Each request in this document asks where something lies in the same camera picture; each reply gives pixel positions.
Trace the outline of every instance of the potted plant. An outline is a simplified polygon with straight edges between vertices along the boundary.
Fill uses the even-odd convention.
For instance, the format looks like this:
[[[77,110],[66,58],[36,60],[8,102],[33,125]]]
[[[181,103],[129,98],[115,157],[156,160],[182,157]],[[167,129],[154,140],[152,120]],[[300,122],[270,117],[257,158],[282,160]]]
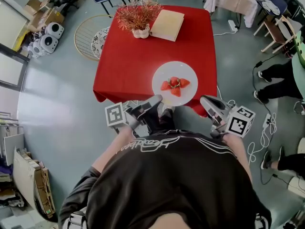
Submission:
[[[147,38],[149,22],[157,18],[161,9],[160,4],[151,0],[133,0],[130,5],[121,5],[117,10],[119,27],[131,31],[135,38]]]

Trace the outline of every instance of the white plate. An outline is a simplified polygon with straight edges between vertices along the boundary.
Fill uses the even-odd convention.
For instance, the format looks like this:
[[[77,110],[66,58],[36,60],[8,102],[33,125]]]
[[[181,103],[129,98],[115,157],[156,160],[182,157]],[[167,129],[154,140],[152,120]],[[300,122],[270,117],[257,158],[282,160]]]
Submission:
[[[172,95],[170,90],[160,90],[162,83],[173,76],[190,81],[190,84],[187,87],[180,88],[180,97]],[[152,78],[153,93],[155,95],[162,95],[162,102],[171,106],[180,106],[188,103],[195,96],[197,87],[198,79],[195,71],[187,64],[179,61],[171,61],[161,65]]]

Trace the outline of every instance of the black t-shirt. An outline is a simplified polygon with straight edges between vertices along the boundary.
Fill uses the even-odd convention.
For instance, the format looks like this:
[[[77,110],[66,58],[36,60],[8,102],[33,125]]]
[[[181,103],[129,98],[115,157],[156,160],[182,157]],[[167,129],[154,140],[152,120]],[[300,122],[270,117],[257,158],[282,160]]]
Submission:
[[[168,213],[192,229],[251,229],[257,214],[271,224],[232,150],[181,130],[131,141],[102,174],[91,168],[65,200],[60,226],[85,206],[91,229],[146,229]]]

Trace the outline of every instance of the red tablecloth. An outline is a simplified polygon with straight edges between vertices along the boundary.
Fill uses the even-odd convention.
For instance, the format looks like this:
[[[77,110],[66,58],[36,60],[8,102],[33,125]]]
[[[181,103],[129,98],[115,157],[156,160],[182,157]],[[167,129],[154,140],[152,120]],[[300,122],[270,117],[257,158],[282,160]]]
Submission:
[[[155,71],[169,61],[181,61],[193,68],[198,89],[187,106],[201,116],[206,111],[200,105],[204,94],[217,96],[216,58],[210,15],[206,10],[180,6],[164,6],[184,14],[175,42],[149,36],[134,38],[122,31],[114,17],[102,50],[93,91],[99,102],[106,98],[114,103],[146,100],[153,96]]]

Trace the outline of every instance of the dried red plant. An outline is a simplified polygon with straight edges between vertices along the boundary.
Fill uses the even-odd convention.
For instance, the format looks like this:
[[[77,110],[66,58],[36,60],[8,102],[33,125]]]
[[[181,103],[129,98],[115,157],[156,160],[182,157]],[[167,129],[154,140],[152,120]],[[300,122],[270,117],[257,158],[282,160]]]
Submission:
[[[122,30],[145,30],[146,25],[157,18],[162,6],[150,0],[131,2],[130,5],[121,5],[117,10],[119,27]]]

